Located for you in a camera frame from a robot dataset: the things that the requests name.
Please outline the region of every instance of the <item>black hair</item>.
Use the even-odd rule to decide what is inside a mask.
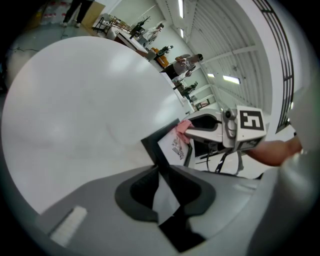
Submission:
[[[202,61],[203,59],[204,59],[204,57],[202,56],[202,54],[198,54],[198,59],[199,59],[199,61]]]

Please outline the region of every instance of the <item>gray shirt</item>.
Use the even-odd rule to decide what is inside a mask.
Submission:
[[[188,70],[192,70],[196,65],[191,62],[192,56],[190,54],[181,55],[182,58],[186,58],[185,62],[175,62],[173,63],[173,68],[175,72],[180,76]]]

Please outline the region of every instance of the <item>desk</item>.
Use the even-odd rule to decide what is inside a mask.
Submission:
[[[42,213],[89,181],[153,165],[141,139],[185,117],[167,84],[146,59],[104,38],[68,38],[35,54],[10,87],[1,124],[24,199]]]
[[[130,37],[130,34],[120,31],[114,41],[126,45],[141,56],[145,57],[148,54],[148,51],[140,43],[138,43],[137,40],[134,38],[130,39]]]

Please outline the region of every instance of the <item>gray floor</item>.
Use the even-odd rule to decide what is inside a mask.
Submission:
[[[7,54],[7,87],[10,87],[20,69],[38,51],[57,41],[81,36],[90,34],[83,27],[61,27],[59,24],[40,25],[21,34]]]

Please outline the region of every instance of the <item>pink cloth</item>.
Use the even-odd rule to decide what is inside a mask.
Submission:
[[[190,139],[185,135],[186,130],[189,127],[194,127],[190,120],[182,120],[178,125],[176,126],[176,134],[179,136],[179,138],[187,144],[190,144]]]

